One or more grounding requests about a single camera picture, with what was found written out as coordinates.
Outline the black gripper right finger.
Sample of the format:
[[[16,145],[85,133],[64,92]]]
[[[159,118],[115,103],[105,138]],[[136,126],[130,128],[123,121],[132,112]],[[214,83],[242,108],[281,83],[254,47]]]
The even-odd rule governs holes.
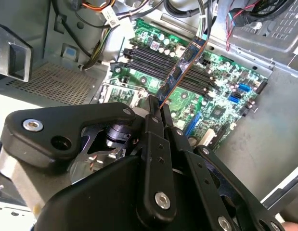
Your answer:
[[[183,195],[205,231],[282,231],[284,227],[222,163],[200,145],[192,149],[183,131],[173,125],[168,105],[162,108],[172,166],[183,174]]]

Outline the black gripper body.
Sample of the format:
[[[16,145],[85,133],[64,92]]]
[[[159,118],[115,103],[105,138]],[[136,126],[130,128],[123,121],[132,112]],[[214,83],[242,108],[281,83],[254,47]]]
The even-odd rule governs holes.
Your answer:
[[[54,195],[37,231],[203,231],[170,158],[125,157]]]

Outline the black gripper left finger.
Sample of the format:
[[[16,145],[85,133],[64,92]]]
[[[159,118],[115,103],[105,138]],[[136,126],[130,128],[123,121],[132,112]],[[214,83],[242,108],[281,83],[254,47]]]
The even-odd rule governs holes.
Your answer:
[[[4,122],[8,177],[38,224],[170,224],[177,214],[159,101],[46,107]]]

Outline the person hand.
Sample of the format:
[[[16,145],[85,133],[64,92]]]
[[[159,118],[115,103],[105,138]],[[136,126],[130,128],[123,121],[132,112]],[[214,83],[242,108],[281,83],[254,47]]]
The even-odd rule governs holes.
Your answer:
[[[298,223],[283,222],[282,226],[283,226],[285,231],[298,231]]]

